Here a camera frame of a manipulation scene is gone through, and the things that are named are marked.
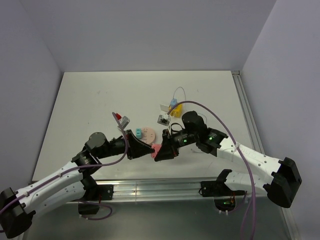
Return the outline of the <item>pink plug adapter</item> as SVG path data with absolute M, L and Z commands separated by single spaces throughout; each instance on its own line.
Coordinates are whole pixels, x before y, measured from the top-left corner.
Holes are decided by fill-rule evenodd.
M 153 159 L 156 158 L 156 156 L 157 156 L 158 152 L 160 151 L 161 147 L 162 147 L 161 144 L 155 144 L 155 143 L 151 146 L 151 148 L 154 150 L 154 152 L 150 154 L 151 158 L 153 158 Z

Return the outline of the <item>teal plug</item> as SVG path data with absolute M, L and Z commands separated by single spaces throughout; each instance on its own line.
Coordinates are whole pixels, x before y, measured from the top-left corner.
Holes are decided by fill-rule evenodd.
M 143 133 L 142 133 L 142 129 L 141 128 L 137 128 L 135 130 L 135 136 L 136 136 L 137 139 L 142 139 Z

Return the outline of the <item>pink round power strip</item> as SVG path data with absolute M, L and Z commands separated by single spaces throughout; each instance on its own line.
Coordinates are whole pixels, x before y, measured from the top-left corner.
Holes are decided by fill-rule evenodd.
M 140 140 L 148 145 L 152 145 L 156 141 L 156 132 L 151 127 L 141 128 L 141 138 Z

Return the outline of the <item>yellow cube power adapter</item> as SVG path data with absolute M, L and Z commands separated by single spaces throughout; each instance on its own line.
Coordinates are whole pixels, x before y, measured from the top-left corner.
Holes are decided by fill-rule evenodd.
M 175 108 L 173 108 L 173 105 L 169 106 L 169 115 L 175 118 L 180 118 L 182 116 L 183 112 L 183 105 L 179 104 Z

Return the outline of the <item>light blue charger plug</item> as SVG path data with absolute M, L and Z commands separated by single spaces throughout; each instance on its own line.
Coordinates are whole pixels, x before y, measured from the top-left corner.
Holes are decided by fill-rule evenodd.
M 178 103 L 178 100 L 176 98 L 173 98 L 170 102 L 170 108 L 172 109 L 177 103 Z

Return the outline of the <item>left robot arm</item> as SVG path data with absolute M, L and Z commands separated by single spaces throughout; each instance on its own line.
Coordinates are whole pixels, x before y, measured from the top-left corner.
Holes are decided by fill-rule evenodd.
M 66 202 L 96 197 L 98 188 L 91 175 L 103 167 L 101 159 L 121 155 L 132 160 L 154 153 L 131 130 L 108 141 L 102 132 L 93 133 L 82 151 L 51 175 L 17 191 L 10 187 L 0 193 L 1 232 L 8 239 L 24 233 L 33 218 Z

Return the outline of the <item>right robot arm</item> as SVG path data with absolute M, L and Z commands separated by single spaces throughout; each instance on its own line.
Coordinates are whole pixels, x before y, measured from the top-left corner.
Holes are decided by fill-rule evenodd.
M 202 197 L 233 197 L 251 194 L 267 196 L 277 206 L 290 208 L 302 184 L 294 160 L 270 157 L 233 142 L 225 133 L 207 127 L 195 111 L 182 115 L 183 129 L 162 132 L 162 143 L 154 158 L 156 162 L 171 160 L 179 155 L 182 147 L 195 144 L 203 153 L 211 154 L 234 164 L 247 163 L 251 173 L 224 169 L 215 180 L 200 183 Z

